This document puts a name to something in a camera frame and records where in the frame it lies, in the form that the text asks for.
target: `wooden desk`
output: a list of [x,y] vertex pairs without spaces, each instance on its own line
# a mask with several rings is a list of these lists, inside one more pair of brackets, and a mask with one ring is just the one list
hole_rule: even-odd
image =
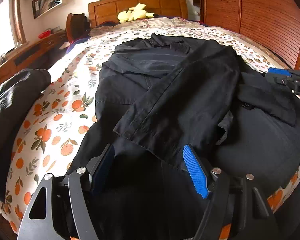
[[60,31],[16,49],[0,65],[0,85],[24,68],[49,69],[63,56],[64,51],[58,49],[66,41],[66,32]]

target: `floral bedspread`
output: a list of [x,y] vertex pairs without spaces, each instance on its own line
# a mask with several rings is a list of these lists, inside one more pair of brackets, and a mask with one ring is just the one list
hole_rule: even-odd
[[[178,17],[93,29],[92,37],[86,43],[76,45],[49,70],[54,82],[34,103],[15,139],[6,184],[6,201],[0,201],[0,212],[15,233],[18,233],[31,195],[43,176],[48,172],[63,176],[89,127],[98,121],[94,95],[102,63],[108,60],[116,45],[136,38],[150,38],[152,33],[213,39],[233,46],[237,54],[259,72],[275,67],[265,53],[257,53],[249,44],[241,43],[221,29],[203,27]],[[300,166],[288,186],[279,188],[269,197],[274,212],[299,181]],[[229,228],[230,225],[224,228],[221,238],[227,238]]]

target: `metal screw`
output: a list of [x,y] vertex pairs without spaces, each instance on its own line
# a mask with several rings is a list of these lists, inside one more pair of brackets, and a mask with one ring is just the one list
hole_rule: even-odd
[[87,170],[87,169],[86,169],[85,167],[80,167],[80,168],[77,169],[77,173],[78,173],[78,174],[82,174],[82,173],[85,173],[86,170]]
[[212,169],[212,172],[213,172],[214,174],[216,174],[216,175],[220,174],[221,171],[222,171],[222,170],[221,170],[220,168],[213,168],[213,169]]
[[254,176],[253,176],[253,174],[248,173],[248,174],[246,174],[246,178],[247,178],[248,180],[253,180],[253,179],[254,179]]
[[44,176],[45,180],[49,180],[52,178],[52,174],[51,173],[48,173]]

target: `black garment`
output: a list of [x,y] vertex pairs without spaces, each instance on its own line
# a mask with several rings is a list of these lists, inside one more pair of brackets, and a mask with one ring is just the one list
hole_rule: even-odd
[[0,85],[0,200],[5,202],[12,147],[29,109],[50,84],[47,70],[23,69]]
[[[240,100],[255,108],[240,111]],[[153,34],[118,45],[100,71],[96,117],[68,174],[113,143],[116,158],[92,207],[108,239],[194,236],[206,201],[184,164],[185,144],[213,166],[239,166],[235,175],[253,168],[266,195],[286,185],[300,163],[300,100],[213,40]],[[245,125],[249,118],[258,126]],[[226,163],[223,147],[232,147]]]

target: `window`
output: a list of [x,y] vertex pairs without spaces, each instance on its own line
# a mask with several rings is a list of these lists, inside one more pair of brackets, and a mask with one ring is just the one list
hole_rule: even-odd
[[9,17],[9,0],[0,4],[0,56],[15,47]]

